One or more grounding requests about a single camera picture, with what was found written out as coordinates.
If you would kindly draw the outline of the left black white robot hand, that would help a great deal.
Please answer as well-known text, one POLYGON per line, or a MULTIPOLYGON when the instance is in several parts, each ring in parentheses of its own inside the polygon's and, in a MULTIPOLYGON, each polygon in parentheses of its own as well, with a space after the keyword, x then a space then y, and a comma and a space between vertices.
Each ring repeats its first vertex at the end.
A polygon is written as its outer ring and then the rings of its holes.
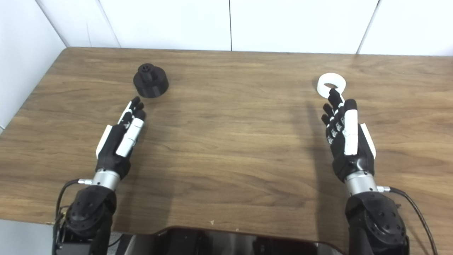
POLYGON ((97 164, 92 185, 115 191, 131 169, 131 154, 144 127, 146 113, 140 97, 134 97, 118 123, 107 125, 96 148, 97 164))

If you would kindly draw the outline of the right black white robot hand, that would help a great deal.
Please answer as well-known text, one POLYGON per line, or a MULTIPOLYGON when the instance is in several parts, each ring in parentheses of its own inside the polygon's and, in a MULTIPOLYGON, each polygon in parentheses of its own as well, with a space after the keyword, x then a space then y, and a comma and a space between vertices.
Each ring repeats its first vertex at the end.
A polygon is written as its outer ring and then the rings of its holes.
POLYGON ((330 89, 327 100, 321 120, 326 127, 335 176, 346 185, 350 196, 377 192, 376 149, 367 125, 358 121, 356 100, 344 100, 336 89, 330 89))

